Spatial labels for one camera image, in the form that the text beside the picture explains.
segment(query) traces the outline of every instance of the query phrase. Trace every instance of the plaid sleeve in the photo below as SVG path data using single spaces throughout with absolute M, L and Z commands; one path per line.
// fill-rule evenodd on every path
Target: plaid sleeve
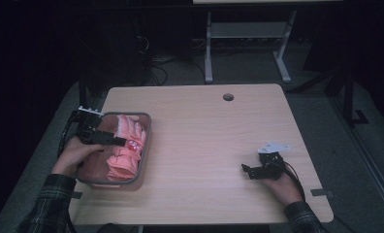
M 291 229 L 295 233 L 328 232 L 306 202 L 295 202 L 285 209 Z
M 34 208 L 16 232 L 65 232 L 69 204 L 76 183 L 75 179 L 63 175 L 47 176 Z

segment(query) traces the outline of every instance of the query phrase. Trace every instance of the gray carpet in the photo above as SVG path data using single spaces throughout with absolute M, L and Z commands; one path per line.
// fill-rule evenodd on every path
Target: gray carpet
M 284 83 L 272 59 L 275 44 L 257 45 L 230 56 L 213 58 L 213 84 L 278 83 L 290 89 L 313 78 L 316 73 L 303 71 L 308 44 L 291 43 L 284 60 L 293 81 Z M 204 84 L 202 55 L 196 64 L 174 61 L 161 65 L 169 75 L 165 85 Z M 155 74 L 163 78 L 159 70 Z M 323 94 L 322 82 L 301 94 L 287 94 L 289 105 L 304 137 L 317 174 L 336 216 L 356 232 L 384 232 L 384 201 L 369 174 L 351 131 L 345 126 L 336 108 L 338 100 Z M 91 99 L 93 106 L 102 106 L 101 99 Z M 16 226 L 32 209 L 38 192 L 55 162 L 57 146 L 67 117 L 79 106 L 78 85 L 72 86 L 59 106 L 41 143 L 37 146 L 18 185 L 0 215 L 0 233 L 14 232 Z M 369 124 L 357 125 L 358 134 L 384 176 L 384 119 L 373 106 L 368 93 L 356 84 L 355 109 L 364 112 Z M 325 223 L 331 232 L 350 232 L 338 220 Z M 78 232 L 96 232 L 99 226 L 78 226 Z M 272 232 L 290 232 L 287 224 L 271 226 Z

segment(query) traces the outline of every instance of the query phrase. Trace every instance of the dark background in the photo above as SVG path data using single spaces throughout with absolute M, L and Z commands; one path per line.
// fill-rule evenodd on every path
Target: dark background
M 122 1 L 102 3 L 125 5 Z M 184 57 L 191 55 L 187 49 L 191 38 L 205 38 L 205 11 L 84 17 L 71 11 L 82 6 L 90 5 L 86 1 L 76 1 L 74 6 L 54 0 L 0 2 L 0 211 L 60 101 L 80 77 L 86 77 L 93 95 L 114 85 L 142 85 L 147 79 L 143 72 L 147 57 L 134 50 L 136 35 Z M 325 72 L 351 55 L 355 80 L 369 91 L 384 116 L 384 0 L 317 7 L 319 11 L 299 10 L 291 36 L 313 42 L 305 69 Z M 227 11 L 218 16 L 233 14 Z M 121 33 L 113 34 L 117 29 Z M 116 69 L 122 63 L 126 65 Z

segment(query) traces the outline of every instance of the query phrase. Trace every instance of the pink cloth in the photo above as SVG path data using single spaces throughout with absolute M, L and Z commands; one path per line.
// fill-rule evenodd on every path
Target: pink cloth
M 138 172 L 141 153 L 144 149 L 146 132 L 142 126 L 126 115 L 118 115 L 118 125 L 114 137 L 126 139 L 124 147 L 113 146 L 113 155 L 107 160 L 110 181 L 130 180 Z

